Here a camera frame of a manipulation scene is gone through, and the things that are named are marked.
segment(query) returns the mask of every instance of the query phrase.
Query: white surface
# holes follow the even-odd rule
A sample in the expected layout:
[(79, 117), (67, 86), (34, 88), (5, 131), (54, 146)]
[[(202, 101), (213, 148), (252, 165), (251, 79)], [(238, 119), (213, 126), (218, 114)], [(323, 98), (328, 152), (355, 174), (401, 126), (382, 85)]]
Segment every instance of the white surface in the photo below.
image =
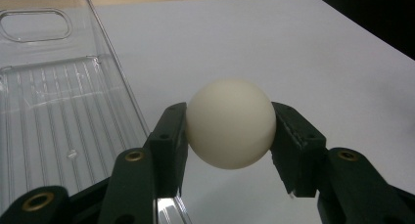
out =
[[(99, 7), (151, 129), (220, 77), (244, 77), (328, 139), (415, 193), (415, 62), (320, 0), (203, 0)], [(291, 200), (270, 155), (244, 169), (189, 154), (183, 201), (199, 223), (321, 223)]]
[(271, 101), (245, 79), (204, 86), (186, 110), (186, 136), (205, 162), (224, 169), (247, 167), (271, 148), (277, 126)]

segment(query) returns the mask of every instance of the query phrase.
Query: ping pong ball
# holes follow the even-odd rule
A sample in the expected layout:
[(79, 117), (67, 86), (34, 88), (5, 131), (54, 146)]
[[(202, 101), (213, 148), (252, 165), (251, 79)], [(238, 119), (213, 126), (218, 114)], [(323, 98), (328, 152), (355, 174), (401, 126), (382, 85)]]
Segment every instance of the ping pong ball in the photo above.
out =
[(191, 148), (218, 168), (243, 168), (258, 161), (271, 147), (276, 127), (268, 97), (243, 79), (208, 84), (195, 94), (186, 111)]

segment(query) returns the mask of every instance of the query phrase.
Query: transparent plastic tray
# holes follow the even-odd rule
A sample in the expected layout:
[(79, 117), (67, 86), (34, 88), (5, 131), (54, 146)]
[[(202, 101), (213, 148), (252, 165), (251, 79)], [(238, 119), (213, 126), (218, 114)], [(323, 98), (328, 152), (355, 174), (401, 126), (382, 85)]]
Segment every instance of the transparent plastic tray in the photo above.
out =
[[(0, 213), (22, 194), (111, 176), (148, 129), (90, 0), (0, 0)], [(190, 223), (179, 198), (160, 223)]]

